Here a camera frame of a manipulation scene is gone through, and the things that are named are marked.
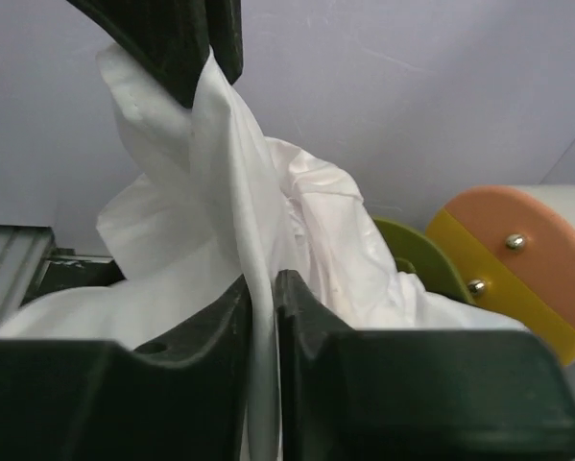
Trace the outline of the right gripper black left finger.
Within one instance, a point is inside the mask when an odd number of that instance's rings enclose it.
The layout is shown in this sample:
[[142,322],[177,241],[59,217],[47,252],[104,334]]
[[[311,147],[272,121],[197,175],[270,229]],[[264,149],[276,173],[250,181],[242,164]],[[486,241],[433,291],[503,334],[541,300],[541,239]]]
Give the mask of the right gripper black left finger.
[[237,279],[134,350],[0,340],[0,460],[236,460],[252,301]]

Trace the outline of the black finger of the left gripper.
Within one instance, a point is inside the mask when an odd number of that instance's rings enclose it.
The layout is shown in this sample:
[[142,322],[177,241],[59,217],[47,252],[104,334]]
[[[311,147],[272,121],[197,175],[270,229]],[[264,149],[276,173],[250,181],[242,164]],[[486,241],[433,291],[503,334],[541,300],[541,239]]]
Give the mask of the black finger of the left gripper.
[[240,0],[208,0],[208,34],[215,60],[235,84],[244,67]]
[[203,1],[70,0],[190,109],[210,46]]

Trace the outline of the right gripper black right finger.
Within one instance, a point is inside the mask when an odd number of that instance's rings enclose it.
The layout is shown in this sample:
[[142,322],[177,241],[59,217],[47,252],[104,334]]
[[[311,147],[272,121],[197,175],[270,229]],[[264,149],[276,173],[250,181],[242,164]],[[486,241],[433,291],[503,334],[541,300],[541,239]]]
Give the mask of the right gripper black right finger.
[[574,460],[575,399],[511,330],[357,330],[277,276],[286,460]]

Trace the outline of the white shirt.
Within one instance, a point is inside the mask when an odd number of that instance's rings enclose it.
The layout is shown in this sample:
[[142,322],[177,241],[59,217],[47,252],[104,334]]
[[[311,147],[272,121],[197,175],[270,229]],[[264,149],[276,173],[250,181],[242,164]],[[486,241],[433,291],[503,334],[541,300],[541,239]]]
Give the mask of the white shirt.
[[133,349],[244,277],[252,294],[244,456],[279,460],[273,288],[280,271],[298,271],[353,328],[521,329],[401,273],[353,177],[265,136],[214,59],[191,109],[118,45],[97,63],[122,143],[141,169],[97,219],[124,280],[44,296],[3,321],[0,339],[112,339]]

